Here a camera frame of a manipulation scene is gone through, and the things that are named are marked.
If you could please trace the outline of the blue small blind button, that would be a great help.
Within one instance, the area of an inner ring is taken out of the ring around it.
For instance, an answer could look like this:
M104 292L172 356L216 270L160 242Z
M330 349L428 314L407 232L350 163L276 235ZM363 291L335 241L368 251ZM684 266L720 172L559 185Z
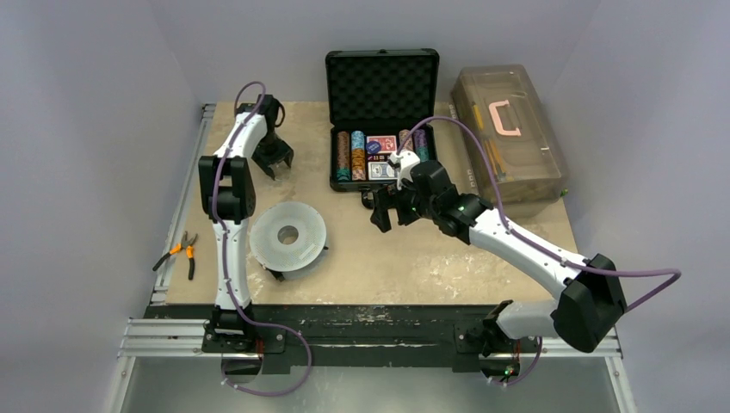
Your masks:
M376 155L381 151L381 144L377 141L368 141L365 145L367 154Z

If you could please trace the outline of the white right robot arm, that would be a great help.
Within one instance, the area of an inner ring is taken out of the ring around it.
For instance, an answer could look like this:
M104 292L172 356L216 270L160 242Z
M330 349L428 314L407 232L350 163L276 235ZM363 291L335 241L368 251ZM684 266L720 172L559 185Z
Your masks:
M417 164L410 177L373 192L371 222L380 231L431 220L446 236L478 247L535 280L549 300L506 300L483 320L486 345L503 350L528 336L560 338L583 353L593 352L627 310L618 279L605 275L614 263L602 255L587 259L536 235L518 236L519 225L476 194L463 194L437 161Z

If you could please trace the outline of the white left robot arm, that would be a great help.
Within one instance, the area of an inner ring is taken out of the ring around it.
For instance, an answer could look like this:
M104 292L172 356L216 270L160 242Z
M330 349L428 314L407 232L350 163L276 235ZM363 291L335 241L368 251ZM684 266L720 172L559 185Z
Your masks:
M292 166L294 150L276 129L285 108L272 95L260 103L241 103L234 109L234 125L224 143L200 157L198 176L203 212L213 223L217 247L218 292L210 323L234 351L254 346L251 293L246 276L246 235L256 208L250 164L275 179L275 166Z

